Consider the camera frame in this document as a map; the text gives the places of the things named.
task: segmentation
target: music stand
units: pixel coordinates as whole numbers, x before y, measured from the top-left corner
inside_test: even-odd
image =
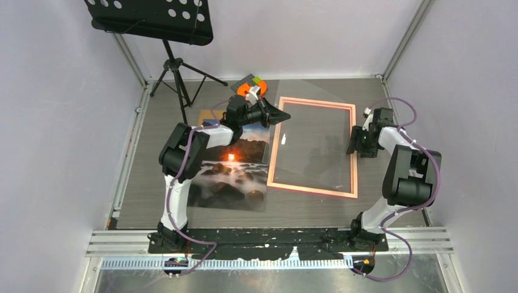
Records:
[[[175,78],[181,114],[187,124],[185,107],[191,107],[198,96],[206,78],[210,78],[227,86],[228,83],[175,58],[168,41],[205,46],[214,38],[207,0],[84,0],[92,16],[92,26],[105,32],[117,34],[141,35],[150,38],[160,38],[166,48],[167,59],[160,78],[153,86],[150,96],[162,83],[164,76],[170,70]],[[203,75],[202,82],[196,90],[193,99],[189,98],[185,84],[181,78],[180,67]]]

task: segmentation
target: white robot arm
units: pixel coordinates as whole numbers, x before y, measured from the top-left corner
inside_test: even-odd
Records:
[[[385,233],[382,228],[412,209],[398,211],[426,203],[435,189],[436,174],[432,163],[429,164],[429,158],[404,138],[407,136],[405,130],[395,127],[392,115],[388,108],[374,111],[367,108],[365,124],[353,127],[351,133],[348,154],[357,151],[360,157],[376,157],[378,150],[386,150],[391,155],[382,197],[351,223],[350,244],[356,249],[377,245]],[[428,152],[440,166],[440,153]]]
[[[158,237],[156,241],[166,241],[178,248],[184,246],[186,240],[178,235],[177,228],[182,231],[187,229],[189,188],[193,177],[201,169],[205,150],[235,143],[243,134],[244,125],[260,122],[267,128],[291,118],[260,97],[259,91],[259,86],[250,89],[247,97],[251,106],[245,97],[232,96],[223,119],[215,126],[193,127],[179,123],[173,130],[159,157],[166,180],[166,202],[158,223],[158,233],[151,235]]]

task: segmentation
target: landscape photo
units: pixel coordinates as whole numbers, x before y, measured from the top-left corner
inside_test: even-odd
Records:
[[[208,110],[202,111],[199,122],[216,124]],[[263,157],[268,141],[268,129],[254,123],[243,127],[235,144],[207,149],[202,169],[192,179],[188,206],[264,211],[268,164]]]

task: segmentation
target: wooden floor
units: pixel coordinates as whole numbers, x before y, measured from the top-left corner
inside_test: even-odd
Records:
[[[305,81],[267,81],[270,101],[279,96],[322,99],[356,105],[357,124],[363,124],[364,108],[383,98],[378,79],[314,79]],[[193,95],[198,82],[186,82]],[[187,118],[191,125],[198,121],[202,109],[210,109],[225,101],[233,92],[216,82],[205,82]],[[176,94],[160,85],[150,98],[144,125],[128,186],[120,211],[118,228],[156,228],[164,209],[164,177],[158,155],[175,125],[181,121]],[[381,151],[375,159],[357,160],[358,199],[337,198],[299,192],[269,189],[265,212],[229,211],[224,209],[188,208],[191,228],[274,228],[349,226],[358,213],[369,209],[381,196],[381,184],[390,156]],[[424,226],[421,212],[411,212],[393,226]]]

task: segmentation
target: orange frame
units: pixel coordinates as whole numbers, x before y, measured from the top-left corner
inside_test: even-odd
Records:
[[[279,109],[284,108],[284,104],[298,104],[298,105],[307,105],[307,106],[315,106],[315,107],[328,107],[335,109],[343,109],[349,111],[349,119],[351,128],[349,130],[349,134],[352,131],[352,127],[356,125],[356,107],[353,104],[344,104],[344,103],[334,103],[334,102],[325,102],[325,101],[315,101],[312,99],[299,99],[299,98],[288,98],[285,96],[280,97],[279,101]],[[324,194],[324,195],[333,195],[336,197],[347,197],[347,198],[358,198],[358,173],[357,173],[357,164],[356,164],[356,153],[351,154],[351,192],[339,192],[334,190],[326,190],[326,189],[317,189],[305,186],[296,186],[282,183],[274,182],[274,172],[275,172],[275,163],[277,161],[277,149],[279,147],[279,136],[280,136],[280,128],[282,123],[279,123],[275,126],[275,136],[272,147],[272,154],[270,159],[270,166],[268,170],[268,180],[266,185],[268,187],[276,187],[281,189],[288,190],[298,190],[302,192],[310,192],[314,194]]]

